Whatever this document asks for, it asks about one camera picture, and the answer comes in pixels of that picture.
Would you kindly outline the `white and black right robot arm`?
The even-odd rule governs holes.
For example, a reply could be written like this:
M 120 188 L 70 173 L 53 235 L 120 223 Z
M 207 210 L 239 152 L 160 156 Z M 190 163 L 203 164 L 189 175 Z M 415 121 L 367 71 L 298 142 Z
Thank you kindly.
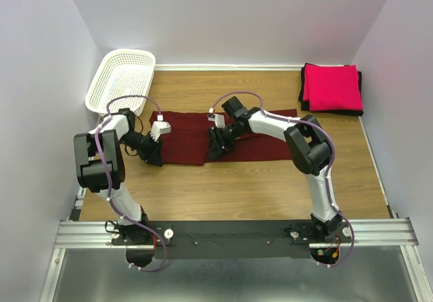
M 208 158 L 222 158 L 235 148 L 236 141 L 246 133 L 267 135 L 285 142 L 294 166 L 306 177 L 313 207 L 313 238 L 327 242 L 334 237 L 342 223 L 332 186 L 335 147 L 318 120 L 313 115 L 303 118 L 282 116 L 262 106 L 248 109 L 236 96 L 228 99 L 222 108 L 233 122 L 227 125 L 225 117 L 215 112 L 215 106 L 209 108 L 208 120 L 214 126 L 208 130 Z

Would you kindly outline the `maroon t shirt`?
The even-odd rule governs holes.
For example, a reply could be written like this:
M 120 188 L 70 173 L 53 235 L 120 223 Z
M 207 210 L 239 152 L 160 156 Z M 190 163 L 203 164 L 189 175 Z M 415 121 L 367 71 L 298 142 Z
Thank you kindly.
M 208 130 L 214 123 L 208 120 L 207 114 L 164 111 L 162 115 L 164 121 L 171 126 L 171 132 L 161 136 L 160 155 L 164 164 L 202 166 L 210 161 L 207 157 L 210 145 Z M 266 135 L 246 133 L 236 141 L 234 150 L 218 161 L 255 162 L 291 158 L 284 141 Z

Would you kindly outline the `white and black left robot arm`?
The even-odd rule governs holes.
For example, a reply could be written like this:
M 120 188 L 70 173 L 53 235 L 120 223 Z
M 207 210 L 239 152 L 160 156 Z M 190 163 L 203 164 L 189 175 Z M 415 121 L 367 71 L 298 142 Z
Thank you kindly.
M 101 123 L 87 133 L 74 136 L 76 177 L 82 188 L 103 198 L 116 215 L 111 235 L 125 244 L 153 244 L 156 235 L 143 207 L 134 200 L 127 185 L 121 146 L 134 151 L 149 165 L 161 167 L 161 136 L 171 132 L 162 114 L 147 134 L 135 130 L 136 115 L 128 108 L 105 115 Z

